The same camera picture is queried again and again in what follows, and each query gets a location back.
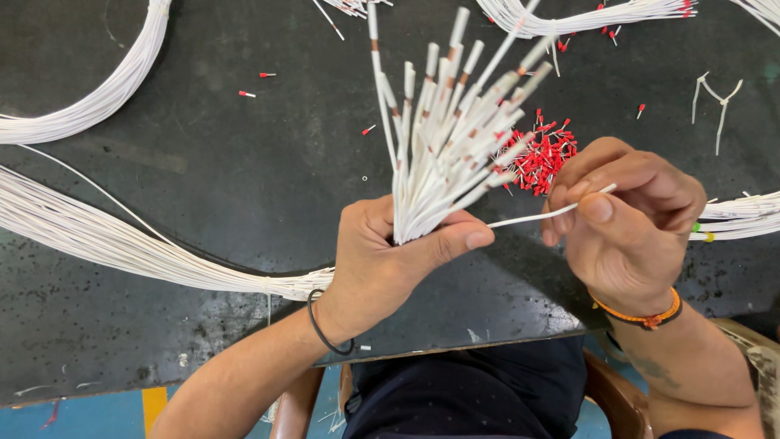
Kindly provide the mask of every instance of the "tattoo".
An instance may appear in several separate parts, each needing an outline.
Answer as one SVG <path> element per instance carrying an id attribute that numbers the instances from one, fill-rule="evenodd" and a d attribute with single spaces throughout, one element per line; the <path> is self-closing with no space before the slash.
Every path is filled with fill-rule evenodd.
<path id="1" fill-rule="evenodd" d="M 639 358 L 636 354 L 631 352 L 630 349 L 626 349 L 626 355 L 631 360 L 631 363 L 641 372 L 649 377 L 653 377 L 656 380 L 663 381 L 664 384 L 669 386 L 672 389 L 678 389 L 680 387 L 680 384 L 676 381 L 674 381 L 669 376 L 669 371 L 667 369 L 664 369 L 663 366 L 656 363 L 652 359 L 642 359 Z"/>

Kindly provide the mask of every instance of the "right hand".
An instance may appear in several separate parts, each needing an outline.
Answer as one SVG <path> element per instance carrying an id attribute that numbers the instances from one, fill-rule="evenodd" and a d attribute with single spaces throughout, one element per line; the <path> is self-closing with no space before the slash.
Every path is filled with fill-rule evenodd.
<path id="1" fill-rule="evenodd" d="M 612 183 L 612 194 L 598 193 Z M 579 205 L 543 221 L 542 239 L 552 246 L 566 236 L 566 259 L 596 298 L 631 316 L 669 308 L 669 287 L 704 210 L 701 183 L 651 152 L 602 137 L 566 162 L 550 194 L 543 212 Z"/>

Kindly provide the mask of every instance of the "orange thread bracelet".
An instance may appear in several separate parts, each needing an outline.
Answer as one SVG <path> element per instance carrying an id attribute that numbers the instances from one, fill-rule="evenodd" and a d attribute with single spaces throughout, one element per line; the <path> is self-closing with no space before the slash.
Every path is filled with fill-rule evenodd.
<path id="1" fill-rule="evenodd" d="M 669 287 L 669 289 L 672 290 L 672 295 L 674 298 L 672 299 L 672 307 L 669 308 L 666 312 L 663 312 L 662 314 L 656 314 L 655 316 L 647 316 L 647 317 L 632 317 L 627 316 L 626 314 L 623 314 L 622 312 L 617 312 L 614 309 L 608 307 L 607 305 L 601 303 L 597 298 L 593 296 L 592 293 L 590 293 L 590 290 L 588 290 L 588 294 L 590 294 L 590 297 L 594 300 L 594 308 L 601 307 L 601 309 L 604 310 L 607 314 L 614 317 L 617 320 L 620 320 L 624 323 L 629 323 L 634 326 L 641 327 L 644 330 L 656 330 L 658 327 L 662 324 L 669 323 L 672 320 L 674 320 L 681 311 L 683 310 L 682 302 L 680 301 L 680 296 L 677 294 L 677 290 L 675 290 L 673 287 Z"/>

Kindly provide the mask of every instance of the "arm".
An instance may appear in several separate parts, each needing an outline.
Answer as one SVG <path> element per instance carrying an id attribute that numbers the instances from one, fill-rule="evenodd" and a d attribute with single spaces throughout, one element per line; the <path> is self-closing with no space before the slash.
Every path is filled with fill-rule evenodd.
<path id="1" fill-rule="evenodd" d="M 595 193 L 611 183 L 618 185 L 613 195 Z M 545 210 L 580 204 L 544 222 L 542 236 L 546 245 L 566 236 L 572 271 L 601 302 L 629 316 L 652 316 L 672 305 L 669 288 L 705 199 L 691 176 L 606 137 L 562 168 Z M 682 306 L 676 319 L 652 331 L 610 319 L 650 384 L 654 434 L 698 429 L 763 437 L 746 359 L 715 325 Z"/>
<path id="2" fill-rule="evenodd" d="M 314 320 L 333 345 L 390 316 L 437 266 L 490 244 L 493 232 L 465 211 L 442 228 L 392 247 L 392 197 L 345 208 L 333 283 L 313 304 Z M 176 392 L 149 438 L 246 436 L 271 403 L 328 352 L 301 309 L 234 344 Z"/>

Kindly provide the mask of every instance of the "yellow floor marking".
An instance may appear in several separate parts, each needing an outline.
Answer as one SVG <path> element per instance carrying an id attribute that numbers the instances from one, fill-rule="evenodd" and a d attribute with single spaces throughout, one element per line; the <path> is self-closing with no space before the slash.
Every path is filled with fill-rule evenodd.
<path id="1" fill-rule="evenodd" d="M 148 436 L 154 421 L 160 416 L 165 405 L 168 404 L 168 392 L 165 387 L 156 387 L 154 389 L 143 389 L 141 396 L 144 400 L 144 429 Z"/>

